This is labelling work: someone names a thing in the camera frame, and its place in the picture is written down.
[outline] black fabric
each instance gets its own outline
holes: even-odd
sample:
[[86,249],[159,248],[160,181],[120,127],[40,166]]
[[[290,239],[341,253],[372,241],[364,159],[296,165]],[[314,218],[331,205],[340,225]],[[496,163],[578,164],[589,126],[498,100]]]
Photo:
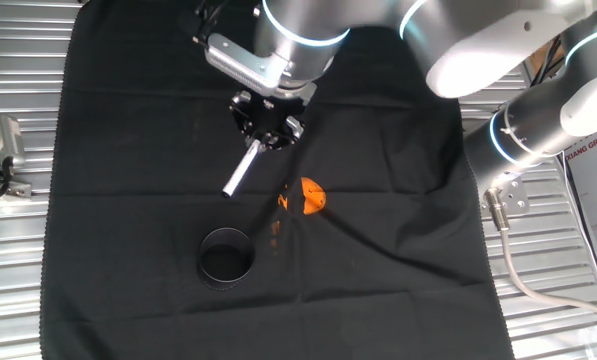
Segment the black fabric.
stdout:
[[[218,29],[247,46],[249,5],[227,8]],[[352,31],[303,139],[264,153],[223,199],[245,152],[228,111],[239,87],[184,35],[181,6],[93,0],[76,21],[43,357],[512,359],[458,104],[427,89],[397,35]],[[303,212],[303,177],[326,192],[318,213]],[[221,227],[256,244],[251,272],[225,292],[196,272],[200,242]]]

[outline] black cup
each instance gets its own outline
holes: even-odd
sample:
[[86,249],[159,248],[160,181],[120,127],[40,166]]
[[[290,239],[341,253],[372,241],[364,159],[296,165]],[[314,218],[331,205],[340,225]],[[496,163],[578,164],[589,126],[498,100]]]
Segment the black cup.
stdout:
[[198,274],[214,290],[229,290],[247,276],[254,263],[254,245],[242,232],[222,228],[207,235],[198,251]]

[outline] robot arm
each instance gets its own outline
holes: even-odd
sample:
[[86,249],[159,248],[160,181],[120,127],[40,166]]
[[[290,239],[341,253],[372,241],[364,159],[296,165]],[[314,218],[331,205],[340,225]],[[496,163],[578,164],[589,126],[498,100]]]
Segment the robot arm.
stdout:
[[438,96],[457,98],[491,85],[595,11],[597,0],[263,0],[255,54],[215,34],[207,59],[271,96],[322,76],[351,28],[383,26],[412,47]]
[[[271,104],[270,110],[273,99],[306,106],[316,91],[313,81],[331,66],[354,27],[396,31],[412,48],[430,89],[446,98],[491,85],[566,31],[565,76],[528,90],[466,139],[483,194],[597,131],[597,0],[262,0],[256,14],[254,54],[220,34],[207,38],[205,54],[255,97],[268,99],[258,103]],[[232,111],[245,103],[253,107],[232,101]],[[297,115],[277,108],[282,116]],[[263,131],[246,125],[241,131],[248,143],[261,141],[256,153],[278,148],[273,144],[282,131],[276,130],[288,129],[286,119],[287,124],[281,117]],[[244,123],[251,125],[251,117]],[[232,190],[246,173],[239,169]]]
[[597,12],[562,35],[564,74],[532,87],[465,138],[481,193],[597,132]]

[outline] corrugated metal wall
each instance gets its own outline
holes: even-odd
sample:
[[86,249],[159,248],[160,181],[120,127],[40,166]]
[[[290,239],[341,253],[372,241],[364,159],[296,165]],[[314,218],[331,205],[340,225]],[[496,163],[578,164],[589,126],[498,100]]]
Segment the corrugated metal wall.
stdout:
[[[45,214],[65,53],[76,0],[0,0],[0,112],[21,122],[33,183],[31,202],[0,205],[0,359],[40,359],[38,315]],[[461,100],[467,131],[526,87],[521,69]],[[597,302],[593,262],[559,168],[524,179],[532,212],[512,220],[517,267],[536,289]],[[506,277],[499,238],[484,219],[492,272],[519,359],[597,354],[597,316],[528,299]]]

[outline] orange object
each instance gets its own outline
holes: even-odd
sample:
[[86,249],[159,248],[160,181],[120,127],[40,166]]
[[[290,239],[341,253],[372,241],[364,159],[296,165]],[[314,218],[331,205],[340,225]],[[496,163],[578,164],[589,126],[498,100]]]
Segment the orange object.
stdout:
[[311,215],[325,208],[327,194],[315,181],[302,178],[302,193],[305,195],[305,215]]
[[289,199],[287,199],[286,197],[280,195],[278,196],[278,205],[282,205],[285,207],[285,210],[289,209]]

